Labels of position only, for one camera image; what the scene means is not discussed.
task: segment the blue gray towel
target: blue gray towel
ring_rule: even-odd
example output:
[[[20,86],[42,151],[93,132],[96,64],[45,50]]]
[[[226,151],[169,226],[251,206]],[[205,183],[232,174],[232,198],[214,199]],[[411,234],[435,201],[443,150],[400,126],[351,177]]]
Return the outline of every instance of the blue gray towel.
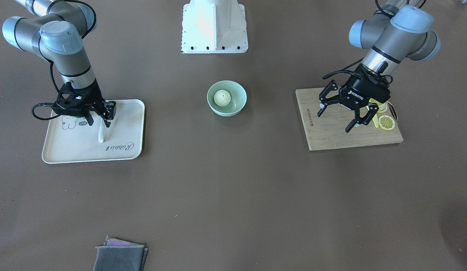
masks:
[[[143,271],[148,249],[115,238],[106,238],[102,247],[96,247],[98,254],[93,271]]]

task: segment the light blue joint cap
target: light blue joint cap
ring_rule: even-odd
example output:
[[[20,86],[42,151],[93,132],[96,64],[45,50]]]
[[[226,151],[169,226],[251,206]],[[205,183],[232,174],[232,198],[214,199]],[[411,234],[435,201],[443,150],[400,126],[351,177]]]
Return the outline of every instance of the light blue joint cap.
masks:
[[[415,34],[428,32],[433,22],[433,16],[411,5],[403,6],[390,20],[398,29]]]
[[[6,41],[13,45],[14,47],[21,49],[20,46],[18,45],[18,42],[16,41],[15,37],[15,29],[16,29],[16,24],[20,19],[24,19],[24,17],[9,17],[4,21],[3,23],[3,37],[6,39]]]
[[[86,23],[87,23],[88,29],[90,29],[91,26],[93,25],[93,22],[94,22],[94,13],[93,13],[93,11],[89,7],[87,7],[85,5],[82,5],[82,4],[79,4],[78,7],[83,12],[84,17],[86,18]],[[96,29],[97,25],[98,25],[98,21],[96,21],[96,23],[94,24],[94,27],[93,27],[93,29],[91,29],[91,31],[94,31]]]
[[[420,61],[430,60],[431,58],[435,57],[438,54],[439,50],[441,49],[441,39],[439,38],[438,33],[434,32],[434,34],[436,34],[436,38],[437,38],[436,46],[434,46],[434,49],[428,56],[424,57],[423,59],[420,59]]]
[[[364,22],[365,20],[360,20],[360,21],[355,22],[350,28],[350,32],[349,32],[350,44],[361,49],[363,49],[362,42],[361,42],[361,35],[362,35],[362,26],[364,25]]]
[[[66,21],[45,23],[39,29],[41,41],[55,53],[73,55],[83,49],[82,39],[76,27]]]

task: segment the table surface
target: table surface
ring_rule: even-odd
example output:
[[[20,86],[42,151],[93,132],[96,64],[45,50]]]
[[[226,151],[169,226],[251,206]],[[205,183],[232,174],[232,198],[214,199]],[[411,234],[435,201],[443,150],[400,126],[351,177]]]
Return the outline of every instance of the table surface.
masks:
[[[6,18],[34,16],[1,2],[0,271],[89,270],[106,236],[149,247],[148,271],[467,270],[467,6],[423,7],[443,47],[393,73],[403,143],[309,151],[295,89],[367,53],[348,32],[373,0],[240,1],[250,48],[234,55],[180,53],[185,0],[88,3],[103,96],[145,103],[144,150],[41,160],[30,108],[56,98],[49,65],[3,39]],[[206,102],[224,79],[248,96],[231,118]]]

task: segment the white tray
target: white tray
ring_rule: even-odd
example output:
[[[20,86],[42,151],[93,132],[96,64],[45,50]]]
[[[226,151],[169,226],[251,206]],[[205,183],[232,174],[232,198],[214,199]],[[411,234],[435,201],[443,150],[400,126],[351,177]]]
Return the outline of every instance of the white tray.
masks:
[[[116,115],[109,128],[96,113],[92,113],[92,126],[84,118],[61,116],[50,120],[43,161],[54,164],[137,158],[143,148],[145,105],[136,99],[114,101]],[[99,141],[100,128],[106,128],[103,143]]]

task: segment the robotic arm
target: robotic arm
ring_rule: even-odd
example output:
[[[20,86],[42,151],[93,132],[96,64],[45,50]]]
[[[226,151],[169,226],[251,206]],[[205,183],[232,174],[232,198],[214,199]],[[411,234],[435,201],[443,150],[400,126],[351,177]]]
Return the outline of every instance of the robotic arm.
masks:
[[[84,117],[89,125],[93,125],[90,111],[94,111],[109,127],[116,112],[116,103],[103,99],[82,43],[82,38],[96,27],[94,10],[75,0],[16,2],[39,17],[10,17],[3,24],[4,38],[14,47],[35,53],[51,65],[56,64],[64,82],[60,89],[56,88],[56,102],[34,106],[33,115],[39,118],[34,114],[35,107],[51,106],[57,116]],[[68,2],[81,4],[72,6]]]
[[[320,117],[327,106],[340,103],[355,113],[345,132],[361,124],[368,125],[379,110],[378,105],[369,100],[372,98],[379,103],[388,101],[388,88],[392,82],[390,75],[404,57],[428,60],[439,51],[440,39],[429,30],[433,22],[431,15],[413,5],[406,5],[405,0],[388,0],[370,20],[357,21],[350,29],[350,43],[369,51],[353,72],[347,68],[358,62],[324,77],[326,79],[340,72],[351,74],[342,87],[332,80],[319,94],[321,110],[317,115]],[[327,98],[331,91],[338,94]],[[369,111],[361,117],[360,109],[365,106]]]

